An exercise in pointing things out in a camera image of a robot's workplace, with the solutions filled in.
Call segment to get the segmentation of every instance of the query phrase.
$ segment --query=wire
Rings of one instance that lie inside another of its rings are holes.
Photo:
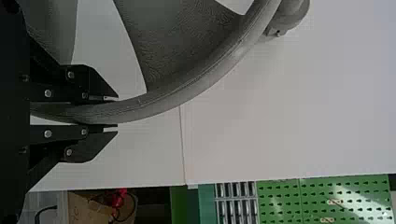
[[[51,206],[51,207],[46,207],[41,209],[40,211],[37,212],[37,214],[35,214],[35,224],[40,224],[40,215],[41,213],[48,211],[48,210],[56,210],[58,209],[57,205]]]
[[[136,212],[136,209],[137,209],[137,198],[136,198],[136,196],[134,196],[134,195],[132,195],[132,194],[130,194],[128,192],[126,194],[129,197],[131,197],[132,200],[134,201],[134,209],[132,209],[131,213],[126,218],[119,219],[120,218],[120,209],[116,208],[117,213],[118,213],[117,217],[114,217],[114,215],[111,215],[111,216],[113,216],[114,220],[116,220],[117,222],[124,222],[124,221],[128,220],[134,214],[134,212]]]

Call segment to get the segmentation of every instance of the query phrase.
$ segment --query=green pegboard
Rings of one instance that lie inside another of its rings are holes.
[[[305,224],[394,224],[387,175],[300,180]]]
[[[299,180],[257,183],[263,224],[303,223]]]
[[[387,175],[261,181],[262,224],[394,224]]]

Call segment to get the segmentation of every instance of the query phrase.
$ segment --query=white surface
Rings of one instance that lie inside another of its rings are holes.
[[[134,50],[112,1],[78,1],[74,64],[94,67],[120,98],[146,92]],[[33,119],[33,123],[43,123]],[[182,185],[178,108],[121,125],[91,162],[59,164],[32,191]]]
[[[396,1],[311,1],[182,106],[187,184],[396,173]]]
[[[240,15],[245,15],[248,12],[254,0],[216,0],[220,4],[229,8],[230,10]]]

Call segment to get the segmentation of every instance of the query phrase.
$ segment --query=gray curved object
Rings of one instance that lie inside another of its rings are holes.
[[[58,63],[70,64],[76,39],[78,0],[17,0],[29,35]]]
[[[181,105],[242,59],[280,2],[257,0],[245,16],[239,16],[213,0],[116,0],[148,93],[102,105],[34,105],[31,111],[65,122],[117,124]]]

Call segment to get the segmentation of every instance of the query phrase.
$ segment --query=screw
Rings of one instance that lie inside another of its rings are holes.
[[[88,133],[88,131],[87,131],[86,129],[81,130],[81,134],[82,134],[82,135],[85,135],[85,134],[87,134],[87,133]]]
[[[52,137],[52,131],[51,130],[44,131],[44,137],[45,138],[51,138]]]
[[[71,156],[73,154],[73,149],[69,148],[66,150],[66,156]]]
[[[75,78],[74,72],[71,72],[71,71],[67,72],[67,77],[70,78],[70,79]]]
[[[29,147],[22,147],[20,149],[20,154],[26,154],[28,149],[29,149]]]
[[[44,95],[45,95],[47,98],[50,98],[50,97],[52,96],[52,91],[50,91],[50,90],[45,90],[45,91],[44,91]]]
[[[22,82],[29,82],[30,77],[29,75],[21,75],[21,81]]]

